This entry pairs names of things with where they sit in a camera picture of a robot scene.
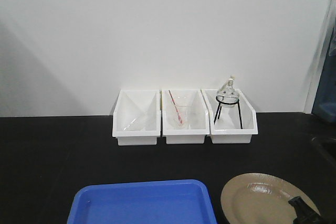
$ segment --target glassware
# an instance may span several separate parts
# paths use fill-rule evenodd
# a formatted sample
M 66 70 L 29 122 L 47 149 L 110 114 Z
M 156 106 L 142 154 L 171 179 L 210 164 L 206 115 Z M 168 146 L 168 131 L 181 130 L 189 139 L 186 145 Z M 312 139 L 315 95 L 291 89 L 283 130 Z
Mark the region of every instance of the glassware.
M 227 82 L 217 91 L 217 99 L 224 103 L 236 103 L 239 99 L 239 93 L 233 88 L 234 78 L 231 76 Z M 234 104 L 221 104 L 226 108 L 232 108 Z

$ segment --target white storage tray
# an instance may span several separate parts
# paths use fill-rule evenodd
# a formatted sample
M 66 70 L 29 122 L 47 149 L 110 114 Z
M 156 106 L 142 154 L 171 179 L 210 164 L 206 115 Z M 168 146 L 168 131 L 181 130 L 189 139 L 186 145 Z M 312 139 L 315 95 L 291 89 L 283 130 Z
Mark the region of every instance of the white storage tray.
M 243 129 L 240 129 L 238 105 L 233 108 L 222 107 L 221 116 L 214 124 L 218 107 L 216 89 L 202 89 L 202 94 L 209 110 L 210 137 L 214 144 L 250 143 L 252 135 L 258 134 L 256 111 L 247 101 L 244 94 L 239 93 L 239 103 Z
M 121 90 L 113 112 L 112 136 L 119 145 L 155 145 L 161 135 L 159 90 Z
M 168 90 L 162 90 L 163 135 L 167 144 L 203 144 L 205 135 L 209 134 L 208 111 L 200 90 L 171 90 L 176 103 L 184 100 L 190 105 L 188 126 L 180 129 L 173 123 L 177 116 Z

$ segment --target black countertop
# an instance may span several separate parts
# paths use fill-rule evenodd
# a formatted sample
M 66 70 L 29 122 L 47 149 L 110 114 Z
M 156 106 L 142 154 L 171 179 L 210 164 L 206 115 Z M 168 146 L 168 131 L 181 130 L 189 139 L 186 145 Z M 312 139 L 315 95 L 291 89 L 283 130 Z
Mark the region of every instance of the black countertop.
M 303 113 L 258 113 L 250 144 L 118 146 L 111 116 L 0 118 L 0 223 L 66 223 L 75 193 L 88 185 L 198 179 L 217 222 L 227 223 L 223 186 L 266 173 L 303 190 L 336 219 L 336 169 L 311 144 L 336 127 Z

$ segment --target tan paper plate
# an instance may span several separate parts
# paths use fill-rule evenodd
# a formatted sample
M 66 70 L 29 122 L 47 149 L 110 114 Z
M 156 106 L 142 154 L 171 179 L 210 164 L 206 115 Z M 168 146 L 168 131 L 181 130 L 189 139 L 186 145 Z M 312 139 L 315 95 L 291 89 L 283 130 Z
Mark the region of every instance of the tan paper plate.
M 291 183 L 261 173 L 232 178 L 223 188 L 220 202 L 230 224 L 292 224 L 296 218 L 288 201 L 301 198 L 317 213 L 311 199 Z

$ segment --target white wall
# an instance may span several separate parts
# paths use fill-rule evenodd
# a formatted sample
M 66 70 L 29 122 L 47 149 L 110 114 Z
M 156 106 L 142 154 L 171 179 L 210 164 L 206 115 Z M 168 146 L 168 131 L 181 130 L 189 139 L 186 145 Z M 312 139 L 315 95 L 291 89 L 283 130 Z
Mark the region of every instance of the white wall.
M 330 0 L 0 0 L 0 115 L 110 114 L 120 89 L 303 111 Z

